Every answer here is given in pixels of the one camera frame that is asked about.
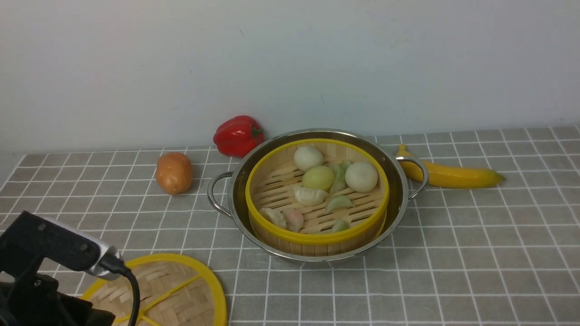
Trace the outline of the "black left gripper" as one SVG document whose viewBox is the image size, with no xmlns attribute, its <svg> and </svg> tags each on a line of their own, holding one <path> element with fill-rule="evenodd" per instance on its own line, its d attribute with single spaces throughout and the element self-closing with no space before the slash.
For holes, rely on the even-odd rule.
<svg viewBox="0 0 580 326">
<path fill-rule="evenodd" d="M 38 274 L 38 264 L 1 262 L 13 277 L 1 282 L 3 326 L 111 326 L 114 314 L 95 309 L 89 301 L 62 294 L 56 279 Z"/>
</svg>

